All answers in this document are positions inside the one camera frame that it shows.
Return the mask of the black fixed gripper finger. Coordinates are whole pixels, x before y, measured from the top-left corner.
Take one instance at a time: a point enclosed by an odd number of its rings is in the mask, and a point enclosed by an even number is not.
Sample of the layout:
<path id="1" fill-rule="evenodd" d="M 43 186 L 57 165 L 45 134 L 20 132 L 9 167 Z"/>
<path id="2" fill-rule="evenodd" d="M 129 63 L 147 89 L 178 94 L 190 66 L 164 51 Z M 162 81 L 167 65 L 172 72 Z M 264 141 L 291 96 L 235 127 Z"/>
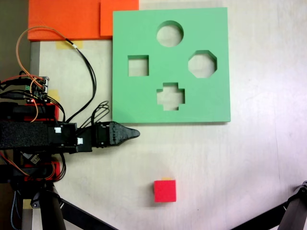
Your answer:
<path id="1" fill-rule="evenodd" d="M 109 124 L 110 146 L 119 146 L 127 140 L 137 138 L 140 132 L 136 129 L 127 128 L 117 122 Z"/>

